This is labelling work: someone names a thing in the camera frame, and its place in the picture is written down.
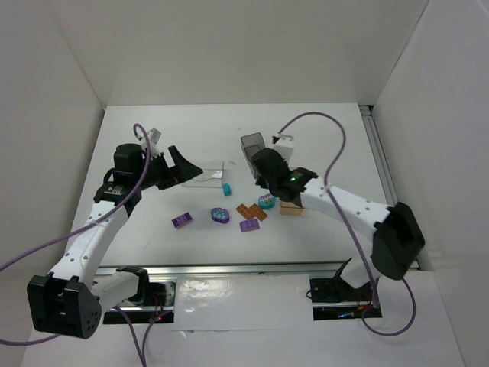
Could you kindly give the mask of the teal rounded printed lego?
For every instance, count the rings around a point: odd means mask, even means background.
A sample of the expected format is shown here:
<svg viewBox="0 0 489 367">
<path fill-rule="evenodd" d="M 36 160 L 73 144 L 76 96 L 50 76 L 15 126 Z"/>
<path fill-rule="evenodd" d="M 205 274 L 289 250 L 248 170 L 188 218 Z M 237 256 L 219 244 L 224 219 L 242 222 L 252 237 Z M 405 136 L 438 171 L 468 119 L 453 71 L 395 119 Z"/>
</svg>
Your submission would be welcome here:
<svg viewBox="0 0 489 367">
<path fill-rule="evenodd" d="M 272 194 L 265 194 L 258 199 L 258 206 L 263 210 L 272 209 L 275 206 L 276 197 Z"/>
</svg>

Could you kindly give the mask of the small teal lego brick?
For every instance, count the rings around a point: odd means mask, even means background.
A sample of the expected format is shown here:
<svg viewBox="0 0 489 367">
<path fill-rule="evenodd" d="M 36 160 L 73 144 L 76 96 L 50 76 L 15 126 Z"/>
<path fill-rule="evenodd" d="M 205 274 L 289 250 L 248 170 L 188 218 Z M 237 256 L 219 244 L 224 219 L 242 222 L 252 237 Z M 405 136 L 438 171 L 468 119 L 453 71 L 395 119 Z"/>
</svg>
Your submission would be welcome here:
<svg viewBox="0 0 489 367">
<path fill-rule="evenodd" d="M 231 189 L 231 186 L 228 183 L 224 183 L 222 185 L 222 190 L 223 190 L 224 196 L 231 196 L 232 189 Z"/>
</svg>

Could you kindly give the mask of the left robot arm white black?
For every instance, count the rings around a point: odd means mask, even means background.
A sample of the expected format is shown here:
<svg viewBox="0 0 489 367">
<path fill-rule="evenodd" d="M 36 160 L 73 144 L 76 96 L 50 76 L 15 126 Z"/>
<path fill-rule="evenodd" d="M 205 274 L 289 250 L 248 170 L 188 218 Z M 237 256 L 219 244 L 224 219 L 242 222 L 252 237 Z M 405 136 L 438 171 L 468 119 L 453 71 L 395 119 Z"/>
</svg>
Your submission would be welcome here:
<svg viewBox="0 0 489 367">
<path fill-rule="evenodd" d="M 138 144 L 119 145 L 114 166 L 96 191 L 88 229 L 76 235 L 65 255 L 44 276 L 27 285 L 34 329 L 39 332 L 88 339 L 102 317 L 123 300 L 137 305 L 149 294 L 149 275 L 143 268 L 123 266 L 108 281 L 96 281 L 96 272 L 119 230 L 128 221 L 150 187 L 165 190 L 202 174 L 175 146 L 168 166 L 155 147 L 144 152 Z"/>
</svg>

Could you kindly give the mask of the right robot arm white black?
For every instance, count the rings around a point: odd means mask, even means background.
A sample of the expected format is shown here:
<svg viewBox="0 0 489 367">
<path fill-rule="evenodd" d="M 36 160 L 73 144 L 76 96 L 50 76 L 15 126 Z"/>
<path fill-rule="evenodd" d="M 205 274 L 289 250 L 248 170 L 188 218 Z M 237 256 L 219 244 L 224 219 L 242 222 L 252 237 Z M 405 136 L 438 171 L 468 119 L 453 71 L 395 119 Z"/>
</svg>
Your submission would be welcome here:
<svg viewBox="0 0 489 367">
<path fill-rule="evenodd" d="M 346 261 L 335 275 L 354 289 L 375 284 L 382 276 L 402 280 L 425 245 L 413 211 L 405 203 L 376 203 L 328 185 L 306 168 L 291 170 L 271 148 L 254 154 L 251 166 L 256 184 L 273 196 L 337 219 L 351 235 L 370 241 L 370 247 L 363 247 L 354 238 L 359 256 Z"/>
</svg>

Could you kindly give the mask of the amber plastic container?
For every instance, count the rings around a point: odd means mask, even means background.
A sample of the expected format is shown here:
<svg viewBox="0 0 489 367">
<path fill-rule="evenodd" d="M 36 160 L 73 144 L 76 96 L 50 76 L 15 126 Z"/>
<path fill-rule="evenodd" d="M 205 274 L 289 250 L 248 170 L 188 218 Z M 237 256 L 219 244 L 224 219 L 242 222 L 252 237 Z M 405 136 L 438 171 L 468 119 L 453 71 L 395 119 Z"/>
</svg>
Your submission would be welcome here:
<svg viewBox="0 0 489 367">
<path fill-rule="evenodd" d="M 301 216 L 304 208 L 294 203 L 280 201 L 280 214 L 285 216 Z"/>
</svg>

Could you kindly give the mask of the clear plastic container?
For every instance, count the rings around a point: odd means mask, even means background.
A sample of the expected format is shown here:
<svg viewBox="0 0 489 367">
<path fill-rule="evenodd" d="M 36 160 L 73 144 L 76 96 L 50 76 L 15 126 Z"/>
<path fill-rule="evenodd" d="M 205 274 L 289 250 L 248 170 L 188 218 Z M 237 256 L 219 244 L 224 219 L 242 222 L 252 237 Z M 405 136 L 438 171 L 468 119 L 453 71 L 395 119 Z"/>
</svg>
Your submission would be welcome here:
<svg viewBox="0 0 489 367">
<path fill-rule="evenodd" d="M 183 187 L 216 188 L 222 187 L 222 179 L 225 173 L 225 162 L 220 160 L 196 163 L 202 169 L 202 173 L 182 184 Z"/>
</svg>

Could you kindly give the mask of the orange flat lego plate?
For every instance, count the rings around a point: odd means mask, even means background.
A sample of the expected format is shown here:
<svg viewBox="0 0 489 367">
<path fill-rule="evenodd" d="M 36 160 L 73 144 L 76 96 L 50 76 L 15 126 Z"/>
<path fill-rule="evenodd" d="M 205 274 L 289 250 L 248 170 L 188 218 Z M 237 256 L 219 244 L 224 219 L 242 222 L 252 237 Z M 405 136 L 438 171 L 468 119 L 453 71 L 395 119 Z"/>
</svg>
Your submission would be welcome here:
<svg viewBox="0 0 489 367">
<path fill-rule="evenodd" d="M 256 203 L 252 204 L 250 207 L 240 204 L 236 208 L 236 211 L 246 220 L 258 219 L 262 222 L 267 218 L 267 214 Z"/>
</svg>

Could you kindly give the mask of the light purple curved lego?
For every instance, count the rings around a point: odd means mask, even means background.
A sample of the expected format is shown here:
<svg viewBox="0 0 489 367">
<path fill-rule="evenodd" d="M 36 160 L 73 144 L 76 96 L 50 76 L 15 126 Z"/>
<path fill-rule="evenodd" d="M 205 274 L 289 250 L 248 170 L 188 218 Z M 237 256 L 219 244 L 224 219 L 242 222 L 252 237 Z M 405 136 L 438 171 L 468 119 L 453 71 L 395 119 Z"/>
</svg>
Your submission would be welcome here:
<svg viewBox="0 0 489 367">
<path fill-rule="evenodd" d="M 256 218 L 247 219 L 239 223 L 242 233 L 258 230 L 260 228 L 259 221 Z"/>
</svg>

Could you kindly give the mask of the purple lego brick left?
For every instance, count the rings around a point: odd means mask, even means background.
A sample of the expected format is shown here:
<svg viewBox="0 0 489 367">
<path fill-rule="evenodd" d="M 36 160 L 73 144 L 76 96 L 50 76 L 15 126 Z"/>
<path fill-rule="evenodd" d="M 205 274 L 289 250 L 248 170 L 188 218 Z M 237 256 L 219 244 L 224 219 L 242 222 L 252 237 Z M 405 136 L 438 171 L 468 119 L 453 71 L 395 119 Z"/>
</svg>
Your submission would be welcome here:
<svg viewBox="0 0 489 367">
<path fill-rule="evenodd" d="M 186 212 L 182 215 L 179 215 L 179 216 L 171 219 L 171 222 L 172 222 L 175 229 L 180 229 L 183 226 L 190 224 L 192 221 L 193 221 L 193 218 L 189 212 Z"/>
</svg>

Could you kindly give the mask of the purple rounded printed lego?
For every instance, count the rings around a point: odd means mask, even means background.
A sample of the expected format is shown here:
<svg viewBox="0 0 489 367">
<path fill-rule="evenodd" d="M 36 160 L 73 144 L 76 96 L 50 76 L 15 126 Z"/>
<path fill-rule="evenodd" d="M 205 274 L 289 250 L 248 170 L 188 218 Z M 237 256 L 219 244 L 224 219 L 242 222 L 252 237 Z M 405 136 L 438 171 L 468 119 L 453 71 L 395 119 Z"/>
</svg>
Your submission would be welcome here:
<svg viewBox="0 0 489 367">
<path fill-rule="evenodd" d="M 214 222 L 226 224 L 230 220 L 230 214 L 229 211 L 224 208 L 215 207 L 211 209 L 211 218 Z"/>
</svg>

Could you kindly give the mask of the aluminium rail front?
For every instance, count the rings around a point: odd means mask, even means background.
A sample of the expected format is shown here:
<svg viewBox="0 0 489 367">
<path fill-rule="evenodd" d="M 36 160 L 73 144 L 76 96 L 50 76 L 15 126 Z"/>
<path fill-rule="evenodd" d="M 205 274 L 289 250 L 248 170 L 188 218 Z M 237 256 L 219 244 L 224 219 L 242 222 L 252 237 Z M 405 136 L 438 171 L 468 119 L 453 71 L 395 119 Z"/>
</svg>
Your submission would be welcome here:
<svg viewBox="0 0 489 367">
<path fill-rule="evenodd" d="M 335 273 L 343 261 L 312 261 L 260 264 L 220 265 L 162 265 L 142 266 L 149 275 L 176 277 L 179 275 L 234 275 L 234 274 L 285 274 L 285 273 Z"/>
</svg>

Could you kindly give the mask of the aluminium rail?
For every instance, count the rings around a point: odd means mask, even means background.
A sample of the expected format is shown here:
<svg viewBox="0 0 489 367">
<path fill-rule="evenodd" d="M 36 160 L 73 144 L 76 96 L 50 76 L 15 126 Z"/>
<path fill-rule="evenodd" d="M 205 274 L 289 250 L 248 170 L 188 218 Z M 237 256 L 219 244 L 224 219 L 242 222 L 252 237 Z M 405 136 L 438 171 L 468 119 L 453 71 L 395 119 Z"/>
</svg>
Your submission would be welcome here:
<svg viewBox="0 0 489 367">
<path fill-rule="evenodd" d="M 387 158 L 381 143 L 381 139 L 373 117 L 373 106 L 359 105 L 358 106 L 361 119 L 364 123 L 364 128 L 367 133 L 369 144 L 371 146 L 374 161 L 377 166 L 377 171 L 381 179 L 381 185 L 384 190 L 387 203 L 394 205 L 398 201 L 397 192 L 390 173 Z"/>
<path fill-rule="evenodd" d="M 335 273 L 343 261 L 312 261 L 260 264 L 220 265 L 162 265 L 142 266 L 149 275 L 176 277 L 179 275 L 234 275 L 234 274 L 285 274 L 285 273 Z"/>
</svg>

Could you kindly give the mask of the aluminium rail right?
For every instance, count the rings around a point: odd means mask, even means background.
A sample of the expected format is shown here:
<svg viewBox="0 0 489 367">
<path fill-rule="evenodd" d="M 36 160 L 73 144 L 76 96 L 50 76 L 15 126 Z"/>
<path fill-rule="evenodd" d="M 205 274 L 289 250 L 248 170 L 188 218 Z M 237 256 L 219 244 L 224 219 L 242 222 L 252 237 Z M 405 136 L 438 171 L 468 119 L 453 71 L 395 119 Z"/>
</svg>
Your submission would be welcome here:
<svg viewBox="0 0 489 367">
<path fill-rule="evenodd" d="M 381 139 L 373 117 L 373 106 L 359 105 L 358 106 L 361 119 L 364 123 L 364 128 L 367 133 L 369 144 L 371 146 L 374 161 L 377 166 L 377 171 L 381 179 L 381 185 L 384 190 L 387 203 L 394 205 L 398 201 L 397 192 L 390 173 L 387 158 L 381 143 Z"/>
</svg>

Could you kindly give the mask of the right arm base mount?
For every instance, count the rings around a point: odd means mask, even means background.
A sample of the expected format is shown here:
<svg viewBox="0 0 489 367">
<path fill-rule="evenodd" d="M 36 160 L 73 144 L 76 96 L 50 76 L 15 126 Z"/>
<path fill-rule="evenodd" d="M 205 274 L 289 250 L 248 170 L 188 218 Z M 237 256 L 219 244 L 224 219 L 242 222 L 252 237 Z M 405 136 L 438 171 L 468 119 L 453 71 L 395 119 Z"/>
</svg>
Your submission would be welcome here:
<svg viewBox="0 0 489 367">
<path fill-rule="evenodd" d="M 380 309 L 373 308 L 372 290 L 369 284 L 354 289 L 341 278 L 311 278 L 306 297 L 313 305 L 313 320 L 361 319 L 362 313 L 381 318 Z"/>
</svg>

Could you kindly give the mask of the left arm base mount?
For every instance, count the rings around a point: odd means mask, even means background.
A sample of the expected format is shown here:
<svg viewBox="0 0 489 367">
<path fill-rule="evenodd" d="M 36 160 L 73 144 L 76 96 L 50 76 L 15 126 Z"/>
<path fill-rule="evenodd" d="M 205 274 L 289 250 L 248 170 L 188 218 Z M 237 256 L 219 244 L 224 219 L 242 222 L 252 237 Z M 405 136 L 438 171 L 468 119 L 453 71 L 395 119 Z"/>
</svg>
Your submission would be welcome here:
<svg viewBox="0 0 489 367">
<path fill-rule="evenodd" d="M 92 290 L 99 297 L 105 325 L 120 325 L 127 320 L 134 324 L 165 324 L 174 320 L 174 279 L 141 281 L 134 275 L 117 273 L 96 278 Z"/>
</svg>

